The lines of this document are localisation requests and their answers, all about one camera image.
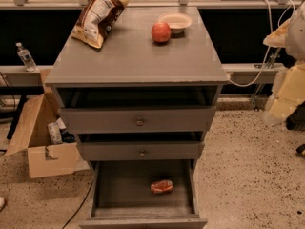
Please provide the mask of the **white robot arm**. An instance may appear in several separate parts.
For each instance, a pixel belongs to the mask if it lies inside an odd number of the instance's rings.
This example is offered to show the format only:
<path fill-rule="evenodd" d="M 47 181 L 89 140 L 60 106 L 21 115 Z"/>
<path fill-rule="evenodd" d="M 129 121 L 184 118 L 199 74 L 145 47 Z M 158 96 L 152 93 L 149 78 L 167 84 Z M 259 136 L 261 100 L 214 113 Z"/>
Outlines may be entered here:
<path fill-rule="evenodd" d="M 305 3 L 275 31 L 267 35 L 263 44 L 284 48 L 285 52 L 296 60 L 290 69 L 281 70 L 276 74 L 272 95 L 265 105 L 265 122 L 277 125 L 284 122 L 305 102 Z"/>

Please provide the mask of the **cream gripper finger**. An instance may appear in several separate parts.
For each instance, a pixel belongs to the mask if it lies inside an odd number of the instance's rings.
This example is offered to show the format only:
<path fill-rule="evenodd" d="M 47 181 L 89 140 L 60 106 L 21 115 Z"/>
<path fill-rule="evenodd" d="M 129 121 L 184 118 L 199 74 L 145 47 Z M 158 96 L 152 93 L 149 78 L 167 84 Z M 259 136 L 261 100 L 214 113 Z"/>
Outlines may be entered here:
<path fill-rule="evenodd" d="M 281 124 L 304 102 L 305 61 L 297 60 L 290 69 L 276 74 L 263 119 L 267 125 Z"/>
<path fill-rule="evenodd" d="M 290 20 L 287 19 L 275 31 L 267 35 L 263 44 L 273 48 L 285 48 L 287 30 L 290 25 Z"/>

